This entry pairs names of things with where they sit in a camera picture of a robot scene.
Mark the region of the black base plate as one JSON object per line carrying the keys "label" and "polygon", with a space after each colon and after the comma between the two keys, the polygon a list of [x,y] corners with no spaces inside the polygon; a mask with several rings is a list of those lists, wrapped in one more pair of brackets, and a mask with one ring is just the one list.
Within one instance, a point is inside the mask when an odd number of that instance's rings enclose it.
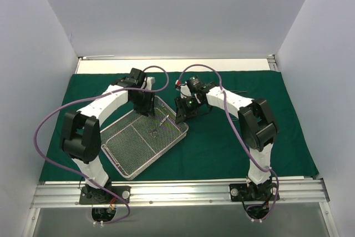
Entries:
{"label": "black base plate", "polygon": [[276,183],[264,183],[255,185],[254,183],[230,184],[231,201],[278,201],[279,195],[276,195]]}
{"label": "black base plate", "polygon": [[[120,198],[124,199],[127,203],[130,199],[130,186],[109,186],[107,187],[108,190],[113,192],[115,195],[119,196]],[[98,204],[111,204],[113,203],[113,199],[115,198],[115,203],[122,204],[123,201],[118,199],[116,196],[102,190],[92,188],[88,185],[83,185],[80,187],[80,198],[79,204],[80,205],[98,205]]]}

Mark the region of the aluminium rail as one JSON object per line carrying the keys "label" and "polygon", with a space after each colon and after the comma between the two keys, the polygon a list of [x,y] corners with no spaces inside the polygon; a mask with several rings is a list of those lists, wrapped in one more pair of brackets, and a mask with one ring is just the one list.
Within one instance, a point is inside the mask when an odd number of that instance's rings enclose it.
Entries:
{"label": "aluminium rail", "polygon": [[[231,205],[231,184],[243,179],[216,179],[191,181],[129,181],[115,182],[115,186],[130,187],[129,206],[201,206]],[[83,192],[74,181],[48,182],[37,186],[32,208],[85,207]],[[280,178],[278,203],[321,203],[329,196],[323,180],[304,177]]]}
{"label": "aluminium rail", "polygon": [[268,55],[267,62],[268,62],[270,70],[275,71],[275,72],[279,72],[277,62],[276,62],[276,57],[274,54]]}

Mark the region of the metal mesh instrument tray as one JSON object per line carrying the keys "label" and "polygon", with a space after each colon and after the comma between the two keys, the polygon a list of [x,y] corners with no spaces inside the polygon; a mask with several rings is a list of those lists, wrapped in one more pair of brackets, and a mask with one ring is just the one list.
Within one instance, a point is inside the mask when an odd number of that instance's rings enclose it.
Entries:
{"label": "metal mesh instrument tray", "polygon": [[[102,151],[126,180],[136,178],[187,135],[189,126],[175,123],[176,113],[158,96],[154,111],[154,116],[146,117],[131,110],[100,132]],[[150,132],[167,115],[153,138]]]}

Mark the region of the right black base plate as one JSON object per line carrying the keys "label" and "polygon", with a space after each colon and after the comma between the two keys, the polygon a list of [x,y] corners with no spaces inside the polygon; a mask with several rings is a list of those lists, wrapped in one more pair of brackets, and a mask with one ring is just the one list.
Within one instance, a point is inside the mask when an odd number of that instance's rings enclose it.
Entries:
{"label": "right black base plate", "polygon": [[231,201],[278,201],[279,195],[276,195],[276,183],[264,183],[255,185],[254,183],[230,184]]}

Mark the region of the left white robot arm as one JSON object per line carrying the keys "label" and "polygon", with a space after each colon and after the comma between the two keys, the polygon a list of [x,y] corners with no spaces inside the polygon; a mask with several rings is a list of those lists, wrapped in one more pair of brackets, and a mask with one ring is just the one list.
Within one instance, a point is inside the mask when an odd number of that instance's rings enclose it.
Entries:
{"label": "left white robot arm", "polygon": [[76,112],[64,115],[60,148],[85,175],[85,182],[93,188],[92,197],[99,203],[111,199],[112,189],[107,186],[109,175],[99,159],[101,150],[100,126],[119,107],[128,102],[140,115],[154,115],[154,96],[151,92],[155,78],[133,68],[128,76],[115,80],[98,98]]}

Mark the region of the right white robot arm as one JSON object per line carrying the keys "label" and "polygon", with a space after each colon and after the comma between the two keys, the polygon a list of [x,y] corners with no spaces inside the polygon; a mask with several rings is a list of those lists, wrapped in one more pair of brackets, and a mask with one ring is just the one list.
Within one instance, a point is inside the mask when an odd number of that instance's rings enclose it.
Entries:
{"label": "right white robot arm", "polygon": [[236,135],[250,158],[247,195],[255,200],[264,196],[264,183],[271,176],[271,149],[279,132],[267,100],[242,97],[214,82],[203,83],[197,76],[185,83],[177,80],[175,88],[180,92],[175,98],[177,124],[198,116],[203,105],[224,110],[231,125],[234,124],[231,115],[238,119],[240,131]]}

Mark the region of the surgical scissors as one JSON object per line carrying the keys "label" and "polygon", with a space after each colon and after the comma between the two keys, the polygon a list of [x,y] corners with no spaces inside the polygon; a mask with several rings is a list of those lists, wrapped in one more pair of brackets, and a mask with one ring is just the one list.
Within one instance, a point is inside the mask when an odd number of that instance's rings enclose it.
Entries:
{"label": "surgical scissors", "polygon": [[167,115],[151,132],[150,135],[155,138],[157,135],[157,132],[159,128],[164,124],[164,122],[169,118],[169,115]]}

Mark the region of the aluminium front rail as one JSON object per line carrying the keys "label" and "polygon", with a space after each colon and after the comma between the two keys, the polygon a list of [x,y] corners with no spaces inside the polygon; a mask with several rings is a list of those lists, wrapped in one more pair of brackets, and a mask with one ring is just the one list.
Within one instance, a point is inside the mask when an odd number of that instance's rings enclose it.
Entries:
{"label": "aluminium front rail", "polygon": [[[130,187],[129,206],[201,206],[231,205],[231,184],[243,179],[216,179],[191,181],[129,181],[115,182],[115,186]],[[83,192],[74,181],[48,182],[37,186],[32,208],[85,207]],[[278,203],[321,203],[329,196],[323,180],[304,177],[280,178]]]}

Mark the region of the aluminium right side rail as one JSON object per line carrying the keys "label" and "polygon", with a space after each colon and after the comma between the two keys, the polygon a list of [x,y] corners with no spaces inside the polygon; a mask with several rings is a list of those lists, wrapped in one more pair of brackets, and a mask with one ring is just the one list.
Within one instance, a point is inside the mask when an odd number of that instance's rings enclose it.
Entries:
{"label": "aluminium right side rail", "polygon": [[268,62],[270,70],[275,71],[275,72],[279,72],[277,62],[276,62],[276,57],[274,54],[268,55],[267,62]]}

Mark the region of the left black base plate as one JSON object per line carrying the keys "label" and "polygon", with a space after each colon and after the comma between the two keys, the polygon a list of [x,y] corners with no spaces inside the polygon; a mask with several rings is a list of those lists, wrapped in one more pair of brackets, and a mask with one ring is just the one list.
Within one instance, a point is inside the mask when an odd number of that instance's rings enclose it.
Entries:
{"label": "left black base plate", "polygon": [[[124,199],[127,203],[130,199],[130,186],[109,186],[107,187],[108,190],[113,192],[115,195],[119,196],[120,198]],[[116,196],[102,190],[92,188],[88,185],[83,185],[80,187],[80,198],[79,204],[80,205],[98,205],[98,204],[111,204],[113,203],[113,199],[115,198],[115,203],[122,204],[123,201],[118,199]]]}

